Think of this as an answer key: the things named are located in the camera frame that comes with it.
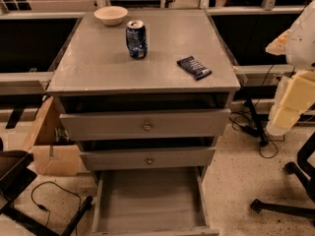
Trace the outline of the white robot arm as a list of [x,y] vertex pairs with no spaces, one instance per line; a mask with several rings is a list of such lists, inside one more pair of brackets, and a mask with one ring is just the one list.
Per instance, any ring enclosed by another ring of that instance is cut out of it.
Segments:
[[315,103],[315,1],[304,9],[290,29],[266,47],[266,52],[284,55],[286,63],[297,69],[291,78],[282,77],[269,114],[267,132],[282,136]]

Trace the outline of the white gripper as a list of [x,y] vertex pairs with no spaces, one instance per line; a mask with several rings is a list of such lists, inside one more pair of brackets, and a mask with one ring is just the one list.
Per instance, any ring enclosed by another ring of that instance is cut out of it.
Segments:
[[267,132],[284,135],[315,103],[315,72],[301,71],[292,78],[283,76],[278,83],[275,103],[269,113]]

